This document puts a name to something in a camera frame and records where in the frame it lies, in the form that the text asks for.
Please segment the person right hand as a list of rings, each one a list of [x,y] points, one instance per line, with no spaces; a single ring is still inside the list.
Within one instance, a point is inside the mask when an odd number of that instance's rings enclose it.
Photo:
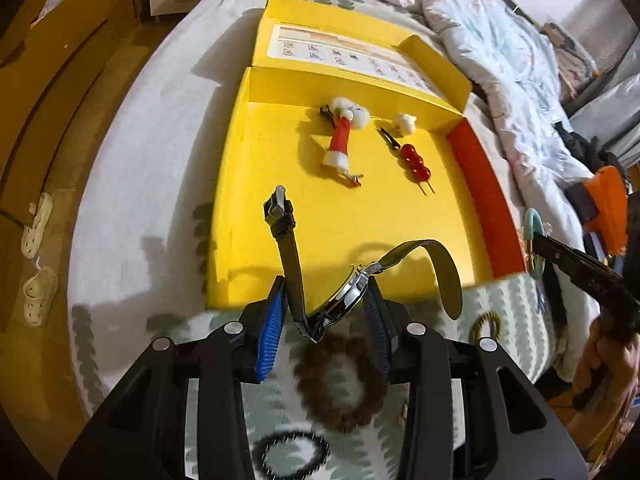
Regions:
[[[585,392],[594,373],[604,370],[604,386],[600,396],[592,398],[591,408],[578,412],[567,425],[577,447],[588,454],[605,430],[612,425],[632,393],[639,377],[639,336],[626,344],[605,335],[601,318],[590,326],[589,338],[576,367],[574,393]]]

